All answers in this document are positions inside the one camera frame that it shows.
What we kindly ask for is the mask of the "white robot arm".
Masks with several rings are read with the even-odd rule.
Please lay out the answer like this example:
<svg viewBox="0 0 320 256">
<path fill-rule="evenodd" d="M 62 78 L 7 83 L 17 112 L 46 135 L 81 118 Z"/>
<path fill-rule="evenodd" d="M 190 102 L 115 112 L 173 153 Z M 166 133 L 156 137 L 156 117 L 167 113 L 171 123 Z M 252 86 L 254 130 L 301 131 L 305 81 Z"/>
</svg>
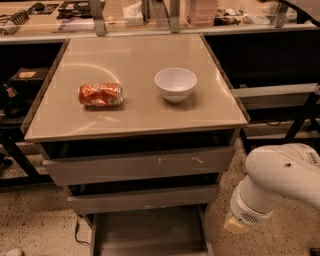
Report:
<svg viewBox="0 0 320 256">
<path fill-rule="evenodd" d="M 224 229 L 247 233 L 288 199 L 320 209 L 320 157 L 301 144 L 261 146 L 245 160 L 246 177 L 234 189 Z"/>
</svg>

